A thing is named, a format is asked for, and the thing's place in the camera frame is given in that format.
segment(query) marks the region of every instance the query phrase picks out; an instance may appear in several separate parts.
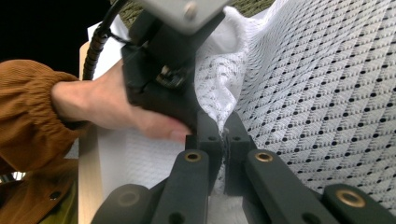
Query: white mesh fabric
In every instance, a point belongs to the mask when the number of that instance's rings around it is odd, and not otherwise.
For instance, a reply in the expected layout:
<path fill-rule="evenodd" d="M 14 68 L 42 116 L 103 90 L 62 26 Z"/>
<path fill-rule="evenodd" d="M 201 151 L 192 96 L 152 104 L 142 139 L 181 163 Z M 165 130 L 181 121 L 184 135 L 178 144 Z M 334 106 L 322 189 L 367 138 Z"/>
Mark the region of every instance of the white mesh fabric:
<path fill-rule="evenodd" d="M 225 12 L 198 52 L 202 108 L 220 128 L 236 111 L 309 188 L 359 187 L 396 215 L 396 2 L 283 0 L 262 20 Z"/>

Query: hand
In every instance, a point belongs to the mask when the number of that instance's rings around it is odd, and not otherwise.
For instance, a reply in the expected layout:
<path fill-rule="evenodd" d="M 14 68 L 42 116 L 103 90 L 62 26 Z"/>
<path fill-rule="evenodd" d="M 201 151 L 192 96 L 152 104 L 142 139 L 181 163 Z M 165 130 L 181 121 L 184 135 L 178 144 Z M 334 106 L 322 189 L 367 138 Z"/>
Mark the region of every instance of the hand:
<path fill-rule="evenodd" d="M 122 60 L 94 81 L 60 82 L 52 103 L 64 121 L 88 120 L 108 129 L 136 127 L 150 138 L 185 142 L 189 129 L 180 121 L 129 104 L 122 77 Z"/>

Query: black cable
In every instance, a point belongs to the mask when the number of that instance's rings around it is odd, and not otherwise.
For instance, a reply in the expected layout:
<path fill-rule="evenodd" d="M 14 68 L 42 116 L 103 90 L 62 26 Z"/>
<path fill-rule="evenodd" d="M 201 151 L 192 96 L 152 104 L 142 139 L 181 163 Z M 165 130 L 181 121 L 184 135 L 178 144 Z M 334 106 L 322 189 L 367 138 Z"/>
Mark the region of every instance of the black cable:
<path fill-rule="evenodd" d="M 102 52 L 108 38 L 113 35 L 110 31 L 111 23 L 113 23 L 116 16 L 119 14 L 123 6 L 129 0 L 118 0 L 108 10 L 102 23 L 96 28 L 90 43 L 90 48 L 87 51 L 85 58 L 84 69 L 82 73 L 83 80 L 92 80 L 96 65 L 99 60 L 99 55 Z"/>

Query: metal screw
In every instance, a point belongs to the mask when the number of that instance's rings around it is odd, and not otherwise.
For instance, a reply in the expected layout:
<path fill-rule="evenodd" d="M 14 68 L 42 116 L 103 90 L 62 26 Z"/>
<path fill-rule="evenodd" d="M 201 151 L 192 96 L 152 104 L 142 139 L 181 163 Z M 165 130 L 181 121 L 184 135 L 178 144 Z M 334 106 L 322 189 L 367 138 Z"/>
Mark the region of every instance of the metal screw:
<path fill-rule="evenodd" d="M 187 20 L 193 20 L 198 12 L 198 6 L 196 2 L 190 1 L 184 6 L 184 17 Z"/>

